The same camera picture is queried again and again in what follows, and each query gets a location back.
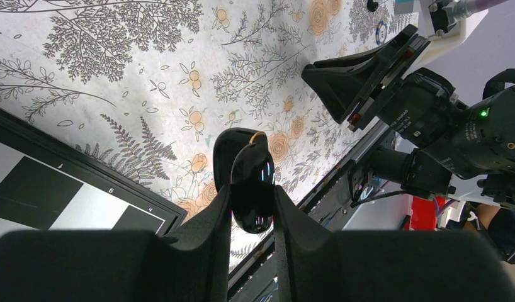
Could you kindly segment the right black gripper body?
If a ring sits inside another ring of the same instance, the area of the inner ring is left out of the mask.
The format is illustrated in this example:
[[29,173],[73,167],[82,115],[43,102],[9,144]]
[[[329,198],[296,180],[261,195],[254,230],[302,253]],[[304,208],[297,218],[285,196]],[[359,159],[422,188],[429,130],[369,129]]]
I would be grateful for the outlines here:
[[374,70],[353,99],[354,108],[348,117],[351,131],[365,129],[383,109],[399,79],[429,44],[430,41],[420,35],[396,36],[371,59],[376,63]]

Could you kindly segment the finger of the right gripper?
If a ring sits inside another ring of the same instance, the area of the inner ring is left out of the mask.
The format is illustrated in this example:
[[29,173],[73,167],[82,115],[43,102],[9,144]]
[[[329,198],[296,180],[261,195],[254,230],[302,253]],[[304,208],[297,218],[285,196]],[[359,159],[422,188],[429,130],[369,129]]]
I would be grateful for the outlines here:
[[353,67],[358,64],[366,63],[369,60],[384,55],[384,58],[390,58],[399,53],[400,49],[407,45],[407,42],[417,34],[418,27],[407,25],[397,36],[389,42],[384,43],[374,49],[364,52],[338,57],[334,59],[319,60],[314,62],[316,68],[328,67]]
[[374,70],[375,62],[353,67],[304,67],[302,79],[320,98],[336,123],[343,123],[354,108],[353,99]]

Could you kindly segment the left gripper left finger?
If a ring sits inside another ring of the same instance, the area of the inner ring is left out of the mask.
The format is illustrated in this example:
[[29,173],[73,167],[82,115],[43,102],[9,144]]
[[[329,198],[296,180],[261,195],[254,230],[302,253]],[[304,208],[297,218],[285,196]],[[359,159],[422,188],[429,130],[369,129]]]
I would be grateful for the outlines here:
[[184,225],[15,231],[0,238],[0,301],[226,301],[230,188]]

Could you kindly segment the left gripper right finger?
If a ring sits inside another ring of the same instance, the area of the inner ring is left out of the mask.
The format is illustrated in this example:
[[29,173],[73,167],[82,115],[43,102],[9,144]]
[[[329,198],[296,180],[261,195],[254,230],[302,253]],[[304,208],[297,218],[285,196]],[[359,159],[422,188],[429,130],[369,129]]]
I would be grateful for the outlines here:
[[280,301],[515,301],[486,241],[469,232],[336,231],[274,189]]

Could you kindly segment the black earbud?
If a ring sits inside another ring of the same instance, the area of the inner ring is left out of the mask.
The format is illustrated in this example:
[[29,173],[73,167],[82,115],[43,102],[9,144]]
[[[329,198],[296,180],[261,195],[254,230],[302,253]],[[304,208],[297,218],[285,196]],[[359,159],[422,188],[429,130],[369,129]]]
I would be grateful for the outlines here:
[[367,0],[366,7],[369,12],[374,13],[379,7],[379,2],[376,0]]

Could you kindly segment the black oval case lid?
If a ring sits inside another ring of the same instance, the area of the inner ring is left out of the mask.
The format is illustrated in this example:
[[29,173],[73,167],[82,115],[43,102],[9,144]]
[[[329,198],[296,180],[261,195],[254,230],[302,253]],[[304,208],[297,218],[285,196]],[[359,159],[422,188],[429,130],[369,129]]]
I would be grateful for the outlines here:
[[249,143],[236,156],[230,175],[232,214],[251,234],[263,233],[273,222],[274,162],[268,148]]

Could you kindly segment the black earbud charging case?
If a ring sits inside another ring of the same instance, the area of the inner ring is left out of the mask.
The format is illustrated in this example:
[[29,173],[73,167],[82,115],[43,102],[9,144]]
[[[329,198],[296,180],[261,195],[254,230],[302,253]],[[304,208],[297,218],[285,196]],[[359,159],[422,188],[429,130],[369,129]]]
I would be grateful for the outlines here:
[[213,146],[213,179],[218,192],[230,182],[235,158],[250,143],[268,147],[267,135],[263,131],[235,127],[224,130],[217,137]]

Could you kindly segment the round blue white token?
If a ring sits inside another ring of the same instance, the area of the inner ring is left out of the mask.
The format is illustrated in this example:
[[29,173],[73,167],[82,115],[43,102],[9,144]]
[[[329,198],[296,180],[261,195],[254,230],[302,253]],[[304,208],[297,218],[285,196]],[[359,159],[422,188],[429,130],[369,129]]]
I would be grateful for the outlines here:
[[387,41],[387,24],[380,21],[375,29],[375,42],[378,46],[383,45]]

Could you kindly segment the black white checkerboard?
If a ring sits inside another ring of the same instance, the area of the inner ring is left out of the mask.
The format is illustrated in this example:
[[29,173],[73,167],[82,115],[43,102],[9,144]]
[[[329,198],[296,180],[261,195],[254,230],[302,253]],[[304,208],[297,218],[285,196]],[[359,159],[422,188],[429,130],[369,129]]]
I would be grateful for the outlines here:
[[148,230],[187,211],[0,109],[0,237],[18,230]]

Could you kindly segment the floral patterned table mat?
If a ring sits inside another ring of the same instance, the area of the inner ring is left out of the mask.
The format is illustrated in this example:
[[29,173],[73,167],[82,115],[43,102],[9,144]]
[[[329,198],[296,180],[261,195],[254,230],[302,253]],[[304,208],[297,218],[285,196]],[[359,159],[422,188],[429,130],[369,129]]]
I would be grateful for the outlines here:
[[301,78],[418,15],[397,1],[0,1],[0,108],[184,208],[215,195],[213,144],[265,132],[299,202],[365,135]]

